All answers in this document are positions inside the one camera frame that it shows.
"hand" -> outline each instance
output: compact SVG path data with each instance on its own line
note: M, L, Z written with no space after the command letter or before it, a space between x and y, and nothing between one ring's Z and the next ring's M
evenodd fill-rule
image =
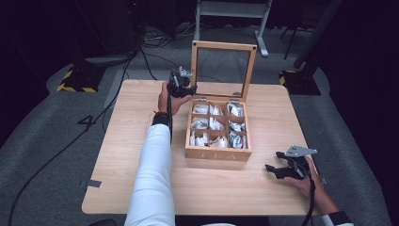
M316 170L314 169L313 161L311 161L310 158L305 157L306 161L308 162L309 168L311 170L311 178L314 181L314 184L316 185L316 190L323 190L323 186L320 180L319 175L317 174ZM300 192L306 197L310 197L311 195L311 182L309 180L309 177L305 177L303 180L297 180L292 177L284 177L284 181L288 182L288 184L298 188Z
M316 190L314 191L314 204L319 208L322 215L327 215L340 211L334 201L328 196L326 191L323 189L320 176L314 169L313 162L310 158L305 157L308 162L309 168L311 170L311 178L316 185ZM309 177L305 177L303 180L297 180L292 177L284 177L284 181L288 184L298 188L302 194L308 198L311 197L311 182Z
M187 103L189 100L191 100L191 98L191 95L187 95L183 98L175 98L171 96L170 101L172 107L172 116L179 111L181 105ZM158 111L168 112L168 82L164 82L162 84L162 91L158 98Z

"wooden frame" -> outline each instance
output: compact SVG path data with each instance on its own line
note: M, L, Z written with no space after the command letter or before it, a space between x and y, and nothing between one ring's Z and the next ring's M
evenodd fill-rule
M256 56L256 45L250 44L239 44L239 43L224 43L224 42L211 42L211 41L199 41L194 40L192 46L192 61L191 61L191 71L193 73L191 79L191 87L201 86L201 82L198 82L198 66L199 66L199 51L201 49L210 49L210 50L232 50L232 51L243 51L247 52L247 66L245 69L244 81L242 84L234 84L235 87L238 88L238 92L233 92L230 94L210 94L210 93L196 93L194 95L192 101L189 104L189 113L188 113L188 123L187 123L187 132L186 132L186 140L185 140L185 156L187 158L200 158L200 159L217 159L217 160L231 160L231 161L248 161L251 151L251 142L250 142L250 132L249 132L249 123L247 117L247 92L250 83L250 78L252 75L253 64ZM226 105L228 103L233 103L238 107L242 107L244 111L244 117L234 117L230 115L227 110ZM208 109L210 106L217 105L219 108L223 109L224 116L214 116L210 114L209 110L207 114L195 114L193 113L193 108L196 105L207 105ZM220 123L224 125L224 129L222 130L211 130L209 127L206 129L196 129L192 128L192 121L195 118L202 118L208 120L208 123L211 119L216 119ZM236 135L240 136L241 141L245 146L242 149L235 149L231 146L231 129L230 129L230 121L237 122L245 125L245 131L243 132L234 132ZM216 139L217 137L225 137L228 140L229 147L228 148L218 148L211 146L195 146L190 144L190 137L202 137L206 133L206 137L208 140L208 144L211 140Z

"open lid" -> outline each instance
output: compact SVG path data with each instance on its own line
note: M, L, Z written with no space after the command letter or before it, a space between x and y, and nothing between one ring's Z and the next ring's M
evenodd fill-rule
M192 47L191 87L198 86L195 98L240 102L247 99L256 45L194 40ZM218 88L225 83L237 86L223 93Z

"chair leg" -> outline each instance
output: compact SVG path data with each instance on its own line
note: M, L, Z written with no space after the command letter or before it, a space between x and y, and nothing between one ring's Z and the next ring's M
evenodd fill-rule
M293 44L293 41L294 41L294 37L295 37L295 33L296 33L296 31L297 31L297 27L294 29L293 36L291 36L291 40L290 40L290 43L288 44L287 51L285 52L284 59L287 59L288 52L290 52L291 45Z
M285 35L285 32L287 32L287 30L288 30L288 26L287 26L287 28L285 28L285 31L282 32L282 35L279 37L280 39L282 39L282 37Z

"person's left hand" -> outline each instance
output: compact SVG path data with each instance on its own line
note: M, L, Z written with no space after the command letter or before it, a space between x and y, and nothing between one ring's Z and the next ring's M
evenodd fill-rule
M191 95L187 95L183 98L175 98L171 96L172 116L179 111L181 105L187 103L189 100L191 100L191 98ZM162 91L158 98L158 111L168 112L168 82L164 82L162 84Z

